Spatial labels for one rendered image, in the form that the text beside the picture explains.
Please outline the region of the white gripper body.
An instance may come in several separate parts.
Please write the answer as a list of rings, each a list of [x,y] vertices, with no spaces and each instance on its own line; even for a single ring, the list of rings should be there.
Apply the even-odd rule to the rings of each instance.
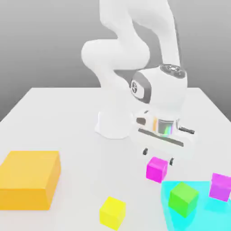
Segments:
[[[144,126],[134,126],[134,141],[143,148],[159,151],[161,156],[189,159],[196,144],[196,132],[184,127],[173,127],[172,134],[160,136]]]

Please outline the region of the small magenta cube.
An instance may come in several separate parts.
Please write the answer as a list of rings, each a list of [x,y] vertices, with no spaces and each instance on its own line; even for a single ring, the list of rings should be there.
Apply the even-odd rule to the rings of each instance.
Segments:
[[[153,157],[147,164],[146,178],[162,183],[168,169],[168,161]]]

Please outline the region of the small green cube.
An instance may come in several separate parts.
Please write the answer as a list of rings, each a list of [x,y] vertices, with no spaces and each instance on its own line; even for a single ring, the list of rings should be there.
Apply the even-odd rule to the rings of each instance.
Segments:
[[[170,191],[168,206],[180,214],[188,217],[197,207],[199,192],[184,182],[180,182]]]

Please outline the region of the small purple cube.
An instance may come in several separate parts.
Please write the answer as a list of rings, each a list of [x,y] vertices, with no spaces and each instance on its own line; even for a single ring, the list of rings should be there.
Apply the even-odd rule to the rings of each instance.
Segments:
[[[231,177],[213,173],[209,197],[227,202],[231,193]]]

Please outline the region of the small yellow cube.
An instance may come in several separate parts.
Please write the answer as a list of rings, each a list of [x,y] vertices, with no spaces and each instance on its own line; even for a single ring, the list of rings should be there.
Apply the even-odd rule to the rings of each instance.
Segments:
[[[118,231],[126,213],[126,203],[109,196],[99,210],[101,224]]]

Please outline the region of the large cyan box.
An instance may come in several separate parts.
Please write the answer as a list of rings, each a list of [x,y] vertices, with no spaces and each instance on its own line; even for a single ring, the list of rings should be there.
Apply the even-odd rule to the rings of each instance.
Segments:
[[[210,198],[209,181],[185,181],[199,192],[196,209],[186,218],[168,206],[170,191],[178,181],[164,181],[161,203],[168,231],[231,231],[231,200],[223,202]]]

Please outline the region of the large orange box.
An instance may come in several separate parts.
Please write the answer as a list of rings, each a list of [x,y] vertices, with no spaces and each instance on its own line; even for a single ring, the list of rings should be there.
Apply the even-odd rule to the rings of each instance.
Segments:
[[[0,210],[49,210],[60,173],[59,151],[11,151],[0,165]]]

